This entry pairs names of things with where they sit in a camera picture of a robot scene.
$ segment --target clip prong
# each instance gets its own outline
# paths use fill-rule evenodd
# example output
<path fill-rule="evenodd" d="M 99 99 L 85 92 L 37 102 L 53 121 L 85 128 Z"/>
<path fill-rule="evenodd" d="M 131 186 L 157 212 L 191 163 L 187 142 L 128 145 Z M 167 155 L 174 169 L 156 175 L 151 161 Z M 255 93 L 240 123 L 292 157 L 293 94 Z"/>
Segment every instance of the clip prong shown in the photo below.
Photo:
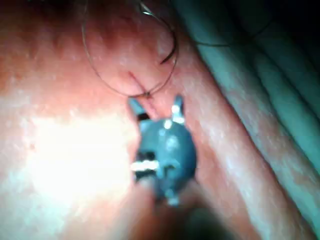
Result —
<path fill-rule="evenodd" d="M 131 110 L 133 111 L 134 115 L 136 116 L 140 132 L 145 131 L 147 127 L 152 123 L 152 120 L 150 119 L 146 110 L 134 97 L 128 98 L 128 104 Z"/>

